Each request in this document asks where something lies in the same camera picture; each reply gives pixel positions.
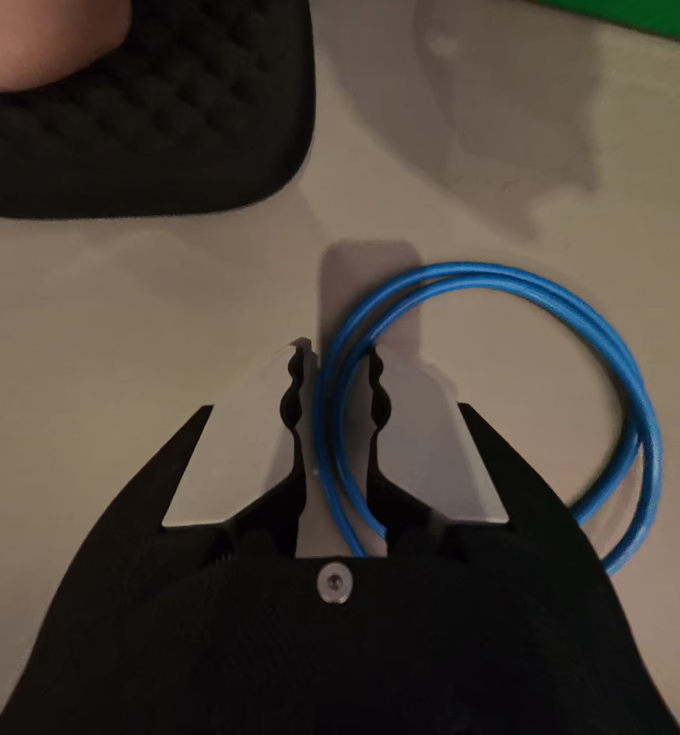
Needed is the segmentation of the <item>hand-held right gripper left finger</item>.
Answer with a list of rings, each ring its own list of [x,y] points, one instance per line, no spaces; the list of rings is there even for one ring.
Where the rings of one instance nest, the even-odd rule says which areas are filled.
[[[163,519],[166,528],[213,526],[306,468],[302,441],[316,367],[299,337],[219,394]]]

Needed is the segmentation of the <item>person's left forearm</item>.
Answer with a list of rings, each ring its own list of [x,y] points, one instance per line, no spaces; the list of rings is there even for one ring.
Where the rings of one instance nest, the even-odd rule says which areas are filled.
[[[122,45],[131,1],[0,1],[0,92],[57,82]]]

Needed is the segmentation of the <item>green plastic bin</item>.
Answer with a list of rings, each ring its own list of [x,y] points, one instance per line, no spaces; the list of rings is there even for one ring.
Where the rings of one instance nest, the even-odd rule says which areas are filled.
[[[680,1],[537,1],[537,4],[680,42]]]

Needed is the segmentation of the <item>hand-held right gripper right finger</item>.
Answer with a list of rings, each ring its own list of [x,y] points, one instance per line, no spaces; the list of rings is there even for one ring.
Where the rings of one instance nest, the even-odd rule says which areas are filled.
[[[448,523],[506,524],[509,514],[457,403],[451,379],[418,356],[369,356],[374,457],[383,479]]]

